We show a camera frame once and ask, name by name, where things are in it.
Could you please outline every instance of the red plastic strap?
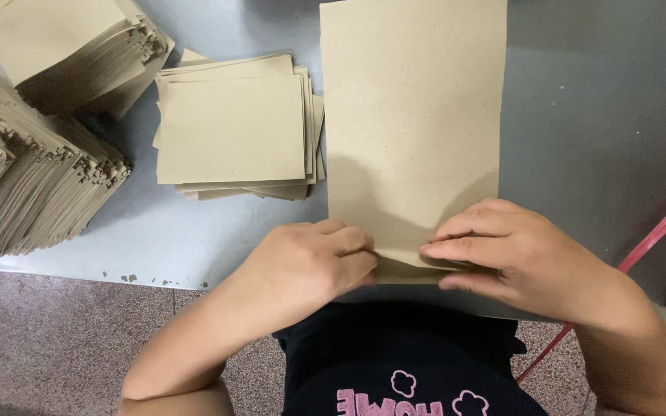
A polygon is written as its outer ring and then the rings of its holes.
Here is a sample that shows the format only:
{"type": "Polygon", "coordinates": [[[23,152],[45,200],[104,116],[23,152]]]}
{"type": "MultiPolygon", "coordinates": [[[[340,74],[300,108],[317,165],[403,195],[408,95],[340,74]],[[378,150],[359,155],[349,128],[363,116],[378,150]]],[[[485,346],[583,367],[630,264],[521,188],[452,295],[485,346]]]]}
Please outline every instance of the red plastic strap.
{"type": "MultiPolygon", "coordinates": [[[[654,244],[657,243],[664,235],[666,234],[666,217],[657,224],[656,227],[647,235],[641,242],[626,256],[626,258],[621,261],[621,264],[617,267],[618,270],[622,271],[623,273],[627,273],[631,267],[633,267],[636,262],[643,257],[644,254],[646,254],[653,246],[654,244]]],[[[557,336],[554,337],[553,341],[541,352],[541,354],[528,366],[528,368],[523,371],[522,374],[520,374],[517,378],[518,383],[521,383],[525,377],[530,374],[530,372],[533,370],[533,367],[537,366],[541,360],[546,357],[546,354],[551,352],[554,347],[556,347],[556,344],[559,344],[559,342],[564,339],[567,334],[574,329],[575,325],[567,322],[564,327],[561,329],[561,332],[557,336]]]]}

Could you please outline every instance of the speckled floor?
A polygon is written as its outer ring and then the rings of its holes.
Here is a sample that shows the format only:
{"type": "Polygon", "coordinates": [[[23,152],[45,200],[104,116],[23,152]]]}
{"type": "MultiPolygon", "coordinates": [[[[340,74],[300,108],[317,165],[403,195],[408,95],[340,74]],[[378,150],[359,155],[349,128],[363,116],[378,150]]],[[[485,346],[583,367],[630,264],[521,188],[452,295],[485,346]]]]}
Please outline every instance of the speckled floor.
{"type": "MultiPolygon", "coordinates": [[[[0,273],[0,416],[116,414],[122,378],[140,347],[199,295],[0,273]]],[[[516,374],[558,330],[521,324],[529,354],[514,359],[516,374]]],[[[224,378],[238,416],[280,413],[284,355],[270,337],[233,357],[224,378]]],[[[573,335],[523,387],[551,416],[594,413],[573,335]]]]}

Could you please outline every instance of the hand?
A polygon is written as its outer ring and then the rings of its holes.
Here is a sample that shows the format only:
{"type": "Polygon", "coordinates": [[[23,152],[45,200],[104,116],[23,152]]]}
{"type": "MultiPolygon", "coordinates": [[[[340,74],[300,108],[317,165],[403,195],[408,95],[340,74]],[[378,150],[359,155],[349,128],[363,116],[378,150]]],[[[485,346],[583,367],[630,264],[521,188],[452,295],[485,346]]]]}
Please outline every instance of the hand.
{"type": "Polygon", "coordinates": [[[421,252],[468,260],[498,275],[453,273],[441,289],[462,289],[512,307],[576,324],[612,326],[648,303],[633,280],[613,269],[540,214],[487,199],[436,231],[421,252]]]}
{"type": "Polygon", "coordinates": [[[295,324],[363,284],[374,284],[373,250],[368,233],[341,220],[278,226],[215,291],[232,294],[233,319],[243,319],[238,324],[253,339],[295,324]]]}

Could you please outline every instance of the gray table surface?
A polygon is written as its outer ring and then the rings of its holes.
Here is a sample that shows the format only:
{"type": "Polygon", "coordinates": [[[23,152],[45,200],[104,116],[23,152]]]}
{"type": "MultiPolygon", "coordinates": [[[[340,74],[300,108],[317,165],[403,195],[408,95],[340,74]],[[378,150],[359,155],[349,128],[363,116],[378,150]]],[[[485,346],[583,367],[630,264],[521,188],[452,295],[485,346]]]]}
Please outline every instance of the gray table surface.
{"type": "MultiPolygon", "coordinates": [[[[318,2],[138,3],[179,50],[216,60],[290,50],[324,95],[318,2]]],[[[666,1],[514,0],[508,20],[500,196],[545,214],[617,265],[666,214],[666,1]]],[[[0,258],[0,270],[112,282],[134,275],[130,284],[203,289],[273,226],[327,218],[325,182],[294,203],[250,195],[199,203],[156,185],[156,99],[152,86],[103,128],[134,170],[84,233],[0,258]]],[[[666,237],[630,274],[666,303],[666,237]]],[[[469,309],[485,308],[477,301],[469,309]]]]}

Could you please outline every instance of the stack of paper bags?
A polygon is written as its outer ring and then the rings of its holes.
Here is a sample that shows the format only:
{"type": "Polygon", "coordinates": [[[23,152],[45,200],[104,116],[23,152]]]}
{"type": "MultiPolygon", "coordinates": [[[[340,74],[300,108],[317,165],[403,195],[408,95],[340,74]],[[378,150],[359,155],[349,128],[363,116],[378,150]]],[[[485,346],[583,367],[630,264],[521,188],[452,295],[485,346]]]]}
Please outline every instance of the stack of paper bags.
{"type": "Polygon", "coordinates": [[[499,182],[507,0],[320,5],[328,207],[370,231],[380,283],[434,283],[440,223],[499,182]]]}
{"type": "Polygon", "coordinates": [[[241,194],[304,201],[325,179],[323,99],[291,54],[213,62],[185,52],[156,82],[158,184],[200,201],[241,194]]]}
{"type": "Polygon", "coordinates": [[[0,255],[75,237],[129,175],[73,118],[45,117],[0,78],[0,255]]]}
{"type": "Polygon", "coordinates": [[[0,0],[0,64],[47,116],[122,117],[173,46],[133,0],[0,0]]]}

